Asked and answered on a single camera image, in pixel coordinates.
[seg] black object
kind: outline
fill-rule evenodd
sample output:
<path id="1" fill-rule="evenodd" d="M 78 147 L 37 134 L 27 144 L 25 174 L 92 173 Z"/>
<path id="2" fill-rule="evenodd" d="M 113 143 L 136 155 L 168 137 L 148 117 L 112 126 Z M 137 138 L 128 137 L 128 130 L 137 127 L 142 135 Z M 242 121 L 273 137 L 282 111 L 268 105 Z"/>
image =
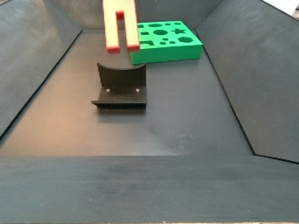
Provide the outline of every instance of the black object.
<path id="1" fill-rule="evenodd" d="M 97 101 L 101 106 L 145 106 L 145 64 L 128 69 L 102 66 L 97 63 L 101 82 Z"/>

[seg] circular hole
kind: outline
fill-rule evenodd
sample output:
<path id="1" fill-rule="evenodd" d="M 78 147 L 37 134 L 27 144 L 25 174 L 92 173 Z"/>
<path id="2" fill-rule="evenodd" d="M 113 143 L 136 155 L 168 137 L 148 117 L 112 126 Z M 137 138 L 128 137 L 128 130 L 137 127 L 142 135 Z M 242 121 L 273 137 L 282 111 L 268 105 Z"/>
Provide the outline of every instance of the circular hole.
<path id="1" fill-rule="evenodd" d="M 149 24 L 148 26 L 149 27 L 160 27 L 161 25 L 160 24 Z"/>
<path id="2" fill-rule="evenodd" d="M 180 37 L 178 40 L 182 43 L 190 43 L 192 42 L 192 39 L 190 38 L 186 38 L 186 37 Z"/>
<path id="3" fill-rule="evenodd" d="M 153 34 L 154 35 L 165 35 L 168 33 L 168 31 L 164 31 L 164 30 L 156 30 L 153 31 Z"/>

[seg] star-shaped hole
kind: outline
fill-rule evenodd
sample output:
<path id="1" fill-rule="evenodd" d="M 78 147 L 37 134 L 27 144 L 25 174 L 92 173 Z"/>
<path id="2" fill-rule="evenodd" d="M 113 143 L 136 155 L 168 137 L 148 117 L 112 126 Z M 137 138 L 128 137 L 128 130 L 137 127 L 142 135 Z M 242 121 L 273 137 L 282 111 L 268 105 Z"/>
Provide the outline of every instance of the star-shaped hole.
<path id="1" fill-rule="evenodd" d="M 180 34 L 180 33 L 184 33 L 185 30 L 174 29 L 172 32 L 173 32 L 174 34 Z"/>

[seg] dark gray surface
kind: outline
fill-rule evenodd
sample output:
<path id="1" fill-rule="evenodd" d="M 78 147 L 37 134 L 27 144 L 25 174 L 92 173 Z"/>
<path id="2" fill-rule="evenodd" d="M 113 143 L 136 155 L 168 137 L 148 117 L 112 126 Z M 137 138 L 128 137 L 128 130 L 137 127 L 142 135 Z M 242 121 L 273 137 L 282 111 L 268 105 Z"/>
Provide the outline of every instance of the dark gray surface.
<path id="1" fill-rule="evenodd" d="M 80 28 L 49 1 L 0 6 L 0 136 L 68 50 Z"/>
<path id="2" fill-rule="evenodd" d="M 2 158 L 0 220 L 297 222 L 297 173 L 250 156 Z"/>
<path id="3" fill-rule="evenodd" d="M 101 0 L 52 0 L 84 30 L 102 30 Z M 181 20 L 189 28 L 200 24 L 221 0 L 134 0 L 140 22 Z"/>
<path id="4" fill-rule="evenodd" d="M 181 20 L 193 30 L 222 0 L 138 0 L 138 21 Z"/>
<path id="5" fill-rule="evenodd" d="M 84 30 L 104 30 L 102 0 L 52 0 Z"/>
<path id="6" fill-rule="evenodd" d="M 109 57 L 104 45 L 102 31 L 78 36 L 0 143 L 0 156 L 250 155 L 205 53 L 146 65 L 145 109 L 98 110 L 90 104 L 97 62 L 129 64 L 128 52 Z"/>
<path id="7" fill-rule="evenodd" d="M 299 162 L 299 23 L 225 0 L 197 28 L 253 151 Z"/>

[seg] green shape sorter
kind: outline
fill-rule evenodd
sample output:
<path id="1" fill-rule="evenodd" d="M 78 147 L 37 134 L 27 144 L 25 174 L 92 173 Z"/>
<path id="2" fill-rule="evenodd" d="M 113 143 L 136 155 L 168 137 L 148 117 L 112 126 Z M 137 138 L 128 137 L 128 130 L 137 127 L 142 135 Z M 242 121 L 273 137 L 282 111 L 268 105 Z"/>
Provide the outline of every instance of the green shape sorter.
<path id="1" fill-rule="evenodd" d="M 132 64 L 201 56 L 201 42 L 181 21 L 138 23 L 137 32 L 140 51 L 130 52 Z"/>

